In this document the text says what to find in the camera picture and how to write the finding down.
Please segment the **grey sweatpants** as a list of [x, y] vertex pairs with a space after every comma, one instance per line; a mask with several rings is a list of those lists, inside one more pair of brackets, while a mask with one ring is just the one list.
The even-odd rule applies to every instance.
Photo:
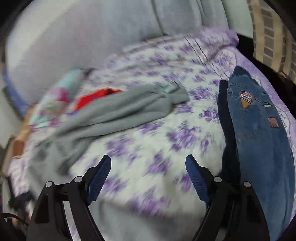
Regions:
[[121, 132], [167, 116], [173, 106], [188, 102], [180, 83], [143, 85], [93, 101], [40, 142], [30, 160], [31, 183], [63, 183], [70, 168], [99, 137]]

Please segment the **black folded garment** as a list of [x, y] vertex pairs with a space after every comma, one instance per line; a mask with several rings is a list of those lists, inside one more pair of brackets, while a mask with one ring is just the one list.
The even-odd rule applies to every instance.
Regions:
[[217, 99], [218, 116], [225, 137], [225, 149], [222, 156], [222, 170], [219, 177], [226, 184], [231, 185], [231, 193], [226, 202], [226, 207], [233, 208], [236, 187], [240, 184], [240, 165], [237, 154], [237, 145], [233, 123], [231, 120], [227, 101], [228, 81], [221, 80], [219, 83], [219, 94]]

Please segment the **blue denim jeans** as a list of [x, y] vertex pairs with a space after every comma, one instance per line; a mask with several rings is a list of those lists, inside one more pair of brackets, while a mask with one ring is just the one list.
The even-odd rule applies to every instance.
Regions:
[[295, 166], [285, 127], [267, 92], [242, 67], [228, 80], [227, 101], [240, 161], [241, 178], [253, 186], [271, 240], [292, 217]]

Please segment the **purple floral bed sheet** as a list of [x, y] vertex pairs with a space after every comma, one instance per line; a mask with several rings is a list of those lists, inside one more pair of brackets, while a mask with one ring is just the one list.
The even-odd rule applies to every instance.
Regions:
[[192, 154], [213, 174], [221, 170], [225, 138], [218, 118], [219, 82], [242, 66], [276, 106], [289, 146], [295, 150], [295, 118], [269, 80], [236, 48], [233, 30], [201, 28], [193, 34], [148, 40], [106, 59], [80, 87], [79, 96], [101, 88], [123, 91], [146, 84], [181, 83], [189, 101], [165, 118], [95, 140], [71, 165], [67, 181], [98, 164], [111, 171], [90, 211], [107, 240], [187, 240], [205, 204], [185, 169]]

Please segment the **teal pink floral blanket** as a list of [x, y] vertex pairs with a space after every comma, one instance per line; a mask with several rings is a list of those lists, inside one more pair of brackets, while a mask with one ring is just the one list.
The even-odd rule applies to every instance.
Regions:
[[82, 82], [91, 71], [91, 68], [86, 70], [72, 69], [64, 74], [34, 107], [29, 126], [34, 130], [57, 126], [60, 116], [73, 101]]

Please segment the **red folded garment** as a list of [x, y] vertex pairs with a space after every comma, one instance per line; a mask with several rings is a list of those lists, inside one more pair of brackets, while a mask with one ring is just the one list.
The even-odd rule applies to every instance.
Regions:
[[120, 89], [112, 89], [112, 88], [105, 88], [105, 89], [96, 90], [90, 94], [79, 97], [73, 111], [78, 111], [78, 110], [86, 107], [94, 100], [106, 97], [111, 94], [120, 93], [120, 92], [121, 92]]

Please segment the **beige checked curtain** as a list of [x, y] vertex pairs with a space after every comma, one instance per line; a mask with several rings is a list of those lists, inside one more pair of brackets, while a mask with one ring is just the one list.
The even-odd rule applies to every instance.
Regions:
[[295, 39], [264, 1], [247, 1], [253, 25], [254, 58], [295, 83]]

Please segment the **grey padded headboard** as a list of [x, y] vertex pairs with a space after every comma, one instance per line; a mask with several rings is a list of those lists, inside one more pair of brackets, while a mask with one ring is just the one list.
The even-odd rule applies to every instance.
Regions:
[[222, 1], [33, 1], [6, 41], [6, 70], [18, 96], [33, 103], [70, 69], [201, 26], [228, 28]]

